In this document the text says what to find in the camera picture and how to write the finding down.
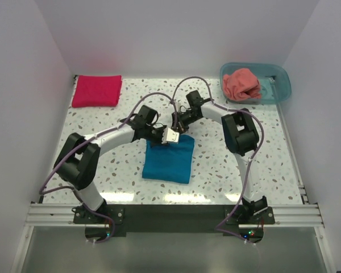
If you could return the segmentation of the blue t shirt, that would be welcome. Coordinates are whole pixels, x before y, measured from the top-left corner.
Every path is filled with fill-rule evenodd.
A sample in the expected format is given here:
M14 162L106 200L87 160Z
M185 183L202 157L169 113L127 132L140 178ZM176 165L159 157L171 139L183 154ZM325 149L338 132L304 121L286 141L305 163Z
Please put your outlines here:
M142 178L189 184L194 138L181 135L177 144L155 146L147 142Z

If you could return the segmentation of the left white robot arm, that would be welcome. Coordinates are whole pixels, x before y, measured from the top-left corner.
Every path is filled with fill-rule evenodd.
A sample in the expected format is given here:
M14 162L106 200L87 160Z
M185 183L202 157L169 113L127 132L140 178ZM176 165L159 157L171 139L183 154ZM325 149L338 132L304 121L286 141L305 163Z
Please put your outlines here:
M119 146L145 139L155 145L166 144L169 127L156 126L156 110L142 106L138 113L122 119L117 127L93 135L73 133L68 136L60 151L54 172L74 190L78 199L87 207L86 216L93 223L106 218L106 201L94 183L99 158Z

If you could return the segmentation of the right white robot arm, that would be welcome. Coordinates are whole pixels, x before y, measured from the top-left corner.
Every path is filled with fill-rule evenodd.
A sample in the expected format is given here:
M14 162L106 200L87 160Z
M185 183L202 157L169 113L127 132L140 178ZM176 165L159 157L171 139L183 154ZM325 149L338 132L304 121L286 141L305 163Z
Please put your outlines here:
M253 164L265 137L260 121L246 108L226 108L216 104L211 98L202 98L198 91L189 93L186 98L189 107L185 111L172 113L173 129L185 133L190 124L202 118L219 123L223 129L226 147L235 156L243 180L239 199L217 228L226 224L240 205L244 207L242 217L245 222L255 223L262 217L262 211L268 207L257 166Z

